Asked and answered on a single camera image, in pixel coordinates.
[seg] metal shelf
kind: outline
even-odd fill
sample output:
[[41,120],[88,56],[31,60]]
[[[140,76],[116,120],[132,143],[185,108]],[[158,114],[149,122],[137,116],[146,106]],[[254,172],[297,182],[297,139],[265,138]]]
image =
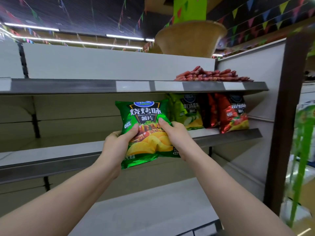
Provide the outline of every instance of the metal shelf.
[[[212,147],[262,137],[258,128],[232,131],[225,134],[219,134],[218,129],[199,129],[189,132],[200,147]],[[0,184],[84,169],[91,166],[100,153],[94,152],[2,166],[0,167]]]
[[242,91],[254,94],[268,91],[265,82],[154,81],[113,79],[10,79],[0,78],[6,89],[0,95],[75,94],[118,92],[221,92]]

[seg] ceiling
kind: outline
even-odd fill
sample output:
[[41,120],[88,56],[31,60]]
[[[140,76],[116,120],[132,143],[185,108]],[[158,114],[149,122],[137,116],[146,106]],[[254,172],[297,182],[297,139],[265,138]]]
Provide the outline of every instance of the ceiling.
[[[253,0],[250,11],[247,1],[249,0],[221,0],[219,4],[215,3],[215,7],[208,12],[208,20],[218,21],[224,17],[223,25],[228,29],[225,39],[227,44],[221,43],[224,47],[245,42],[245,36],[246,40],[251,40],[277,31],[276,23],[279,21],[282,21],[279,26],[281,29],[315,14],[312,12],[315,0]],[[289,2],[283,15],[280,16],[279,5],[286,1]],[[169,5],[170,0],[162,2],[168,8],[172,8]],[[297,7],[300,9],[294,20],[293,10]],[[238,11],[234,18],[232,12],[236,8]],[[53,27],[79,34],[154,38],[156,33],[170,21],[172,15],[152,11],[145,13],[144,9],[145,0],[126,0],[126,8],[124,0],[0,0],[0,21]],[[265,20],[262,13],[268,10],[270,12],[265,20],[269,21],[263,27]],[[123,16],[118,28],[121,12]],[[140,18],[142,13],[144,13],[143,21]],[[255,27],[256,33],[249,28],[248,23],[248,20],[253,17],[252,27]]]

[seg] store shelf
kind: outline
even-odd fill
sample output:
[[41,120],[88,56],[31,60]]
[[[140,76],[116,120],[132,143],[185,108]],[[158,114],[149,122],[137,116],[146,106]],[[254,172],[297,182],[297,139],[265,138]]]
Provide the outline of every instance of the store shelf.
[[[200,147],[211,147],[262,137],[258,128],[232,131],[225,134],[219,134],[218,129],[191,130],[189,133]],[[100,141],[10,153],[6,157],[6,164],[0,161],[2,164],[0,167],[0,184],[84,169],[92,165],[98,158],[102,145],[103,142]],[[22,159],[28,160],[28,162],[22,163]]]
[[268,91],[265,82],[142,81],[112,79],[10,79],[0,94],[67,94],[117,92],[221,92],[243,91],[253,94]]

